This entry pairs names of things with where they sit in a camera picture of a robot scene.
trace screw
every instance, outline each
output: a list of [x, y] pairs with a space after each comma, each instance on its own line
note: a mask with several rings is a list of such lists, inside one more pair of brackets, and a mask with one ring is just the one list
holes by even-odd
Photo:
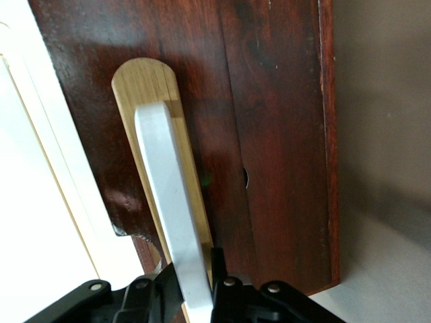
[[235, 279], [228, 277], [224, 280], [223, 284], [228, 287], [233, 286], [235, 285]]
[[93, 284], [93, 285], [90, 286], [90, 290], [91, 291], [98, 291], [101, 288], [102, 288], [102, 284], [100, 284], [100, 283]]
[[278, 285], [277, 285], [277, 284], [270, 284], [270, 285], [268, 286], [268, 291], [269, 291], [270, 293], [278, 293], [278, 292], [280, 291], [280, 287], [278, 287]]
[[145, 288], [148, 285], [148, 281], [140, 281], [138, 284], [135, 285], [136, 289], [142, 289]]

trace black clamp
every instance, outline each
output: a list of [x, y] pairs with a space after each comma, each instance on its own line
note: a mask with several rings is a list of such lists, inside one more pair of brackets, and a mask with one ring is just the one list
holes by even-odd
[[[211, 265], [211, 323], [345, 323], [282, 281], [256, 290], [229, 276], [221, 248], [211, 251]], [[159, 275], [138, 277], [118, 291], [107, 281], [88, 281], [26, 323], [169, 323], [183, 301], [169, 264]]]

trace mahogany wood surface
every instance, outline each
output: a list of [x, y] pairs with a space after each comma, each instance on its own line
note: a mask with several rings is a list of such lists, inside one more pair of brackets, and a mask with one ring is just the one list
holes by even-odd
[[110, 87], [150, 57], [176, 73], [228, 270], [306, 293], [338, 282], [330, 0], [29, 2], [118, 233], [161, 250]]

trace wood grain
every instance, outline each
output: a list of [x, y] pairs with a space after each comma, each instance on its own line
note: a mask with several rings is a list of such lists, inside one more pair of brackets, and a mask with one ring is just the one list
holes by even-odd
[[199, 180], [197, 178], [195, 162], [191, 152], [189, 134], [187, 132], [174, 71], [168, 65], [155, 59], [131, 59], [122, 64], [115, 72], [112, 78], [112, 89], [119, 106], [120, 115], [147, 197], [147, 202], [152, 212], [158, 236], [168, 262], [170, 262], [169, 250], [166, 245], [164, 232], [137, 140], [135, 111], [137, 107], [142, 104], [158, 101], [164, 101], [169, 108], [196, 228], [200, 242], [208, 247], [206, 251], [208, 253], [207, 257], [209, 257], [209, 249], [213, 246], [213, 242], [209, 231], [205, 207], [203, 205]]
[[222, 25], [259, 272], [311, 292], [331, 283], [319, 16], [270, 6], [225, 1]]
[[119, 234], [162, 249], [110, 88], [125, 61], [149, 57], [176, 74], [228, 270], [307, 293], [338, 282], [329, 0], [30, 5]]

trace white lever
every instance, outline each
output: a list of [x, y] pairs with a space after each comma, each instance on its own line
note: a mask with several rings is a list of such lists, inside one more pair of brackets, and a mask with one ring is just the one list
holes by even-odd
[[190, 323], [209, 323], [211, 289], [168, 107], [164, 102], [139, 106], [135, 127]]

